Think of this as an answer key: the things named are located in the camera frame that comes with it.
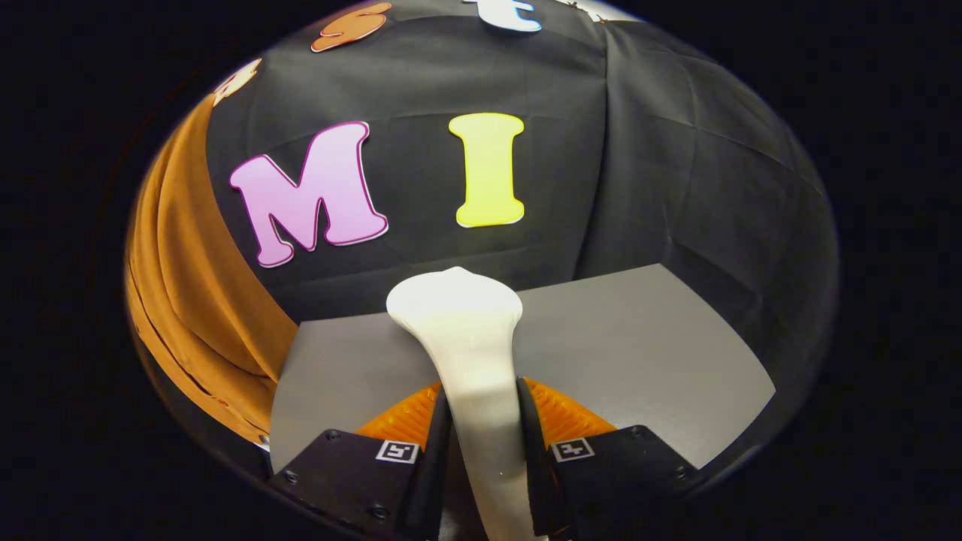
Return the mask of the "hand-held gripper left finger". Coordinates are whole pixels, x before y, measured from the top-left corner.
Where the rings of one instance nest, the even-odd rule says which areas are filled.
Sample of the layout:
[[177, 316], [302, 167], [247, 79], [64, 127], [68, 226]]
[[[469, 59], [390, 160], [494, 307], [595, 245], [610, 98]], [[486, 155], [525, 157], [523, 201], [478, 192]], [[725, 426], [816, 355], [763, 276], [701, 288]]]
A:
[[366, 434], [322, 432], [269, 486], [362, 540], [437, 540], [451, 428], [435, 383], [371, 422]]

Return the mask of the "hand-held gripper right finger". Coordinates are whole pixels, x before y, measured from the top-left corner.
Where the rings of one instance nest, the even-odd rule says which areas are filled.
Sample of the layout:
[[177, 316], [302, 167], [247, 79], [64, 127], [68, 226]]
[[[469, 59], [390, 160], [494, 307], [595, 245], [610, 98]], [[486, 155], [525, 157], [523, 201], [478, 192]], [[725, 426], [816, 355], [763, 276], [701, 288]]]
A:
[[519, 377], [534, 532], [551, 540], [614, 540], [706, 482], [645, 425], [616, 429], [559, 391]]

